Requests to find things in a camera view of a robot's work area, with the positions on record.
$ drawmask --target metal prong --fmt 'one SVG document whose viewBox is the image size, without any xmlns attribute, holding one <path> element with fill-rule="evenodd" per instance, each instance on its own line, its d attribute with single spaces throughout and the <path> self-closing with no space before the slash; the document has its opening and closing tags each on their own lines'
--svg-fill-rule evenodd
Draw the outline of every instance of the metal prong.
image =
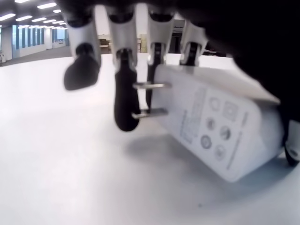
<svg viewBox="0 0 300 225">
<path fill-rule="evenodd" d="M 157 108 L 157 109 L 142 109 L 140 114 L 132 113 L 132 117 L 135 119 L 142 119 L 147 117 L 156 117 L 156 116 L 165 116 L 168 112 L 166 109 Z"/>
<path fill-rule="evenodd" d="M 146 90 L 151 90 L 155 88 L 170 88 L 171 84 L 169 83 L 151 83 L 151 82 L 137 82 L 134 83 L 133 85 L 134 89 L 146 89 Z"/>
</svg>

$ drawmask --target black fingertip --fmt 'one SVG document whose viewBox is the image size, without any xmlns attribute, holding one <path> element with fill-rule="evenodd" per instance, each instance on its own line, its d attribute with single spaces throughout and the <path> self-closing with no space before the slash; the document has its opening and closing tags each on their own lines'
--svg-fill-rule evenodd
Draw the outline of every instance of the black fingertip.
<svg viewBox="0 0 300 225">
<path fill-rule="evenodd" d="M 66 90 L 78 90 L 96 84 L 100 67 L 89 55 L 80 55 L 65 72 Z"/>
<path fill-rule="evenodd" d="M 132 86 L 136 82 L 136 77 L 136 72 L 126 63 L 115 75 L 114 118 L 119 129 L 126 132 L 134 130 L 139 123 L 139 120 L 132 117 L 132 113 L 140 113 L 137 90 Z"/>
</svg>

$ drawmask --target wall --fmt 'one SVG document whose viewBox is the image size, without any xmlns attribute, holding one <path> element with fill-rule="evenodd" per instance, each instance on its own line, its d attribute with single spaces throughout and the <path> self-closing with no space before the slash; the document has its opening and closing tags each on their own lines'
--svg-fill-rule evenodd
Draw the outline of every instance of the wall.
<svg viewBox="0 0 300 225">
<path fill-rule="evenodd" d="M 26 48 L 20 48 L 17 50 L 18 57 L 23 57 L 25 55 L 30 55 L 38 52 L 42 52 L 46 50 L 46 45 L 36 45 L 36 46 L 30 46 Z"/>
<path fill-rule="evenodd" d="M 63 46 L 66 46 L 66 42 L 54 42 L 52 43 L 52 46 L 53 48 L 60 48 L 60 47 L 63 47 Z"/>
<path fill-rule="evenodd" d="M 11 60 L 13 58 L 12 39 L 13 39 L 13 29 L 11 27 L 2 28 L 1 49 L 5 55 L 6 60 Z"/>
<path fill-rule="evenodd" d="M 52 29 L 45 29 L 44 39 L 46 49 L 52 49 Z"/>
</svg>

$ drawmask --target ceiling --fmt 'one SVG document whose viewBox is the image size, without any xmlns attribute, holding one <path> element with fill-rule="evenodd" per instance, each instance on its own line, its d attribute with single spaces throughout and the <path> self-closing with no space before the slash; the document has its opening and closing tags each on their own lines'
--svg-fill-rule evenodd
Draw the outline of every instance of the ceiling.
<svg viewBox="0 0 300 225">
<path fill-rule="evenodd" d="M 45 8 L 45 9 L 39 9 L 37 6 L 52 3 L 53 0 L 29 0 L 24 3 L 16 3 L 15 0 L 0 0 L 0 17 L 7 15 L 9 13 L 13 13 L 16 16 L 0 21 L 0 25 L 2 25 L 2 28 L 11 26 L 11 25 L 49 25 L 52 26 L 54 24 L 52 23 L 43 23 L 43 21 L 40 22 L 32 22 L 31 20 L 45 17 L 47 20 L 55 19 L 57 21 L 63 20 L 61 13 L 54 13 L 53 11 L 56 9 L 59 9 L 58 6 Z M 23 20 L 23 21 L 16 21 L 17 18 L 31 15 L 31 19 Z"/>
</svg>

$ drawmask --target white tabletop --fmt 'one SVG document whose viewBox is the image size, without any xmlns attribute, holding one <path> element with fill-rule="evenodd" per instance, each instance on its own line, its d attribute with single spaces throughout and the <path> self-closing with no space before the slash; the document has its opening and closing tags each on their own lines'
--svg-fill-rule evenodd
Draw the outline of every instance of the white tabletop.
<svg viewBox="0 0 300 225">
<path fill-rule="evenodd" d="M 146 58 L 139 55 L 139 81 Z M 153 119 L 119 131 L 112 57 L 102 60 L 97 84 L 74 92 L 62 82 L 72 58 L 0 68 L 1 225 L 300 223 L 300 167 L 285 158 L 230 184 Z M 201 66 L 236 69 L 210 56 Z"/>
</svg>

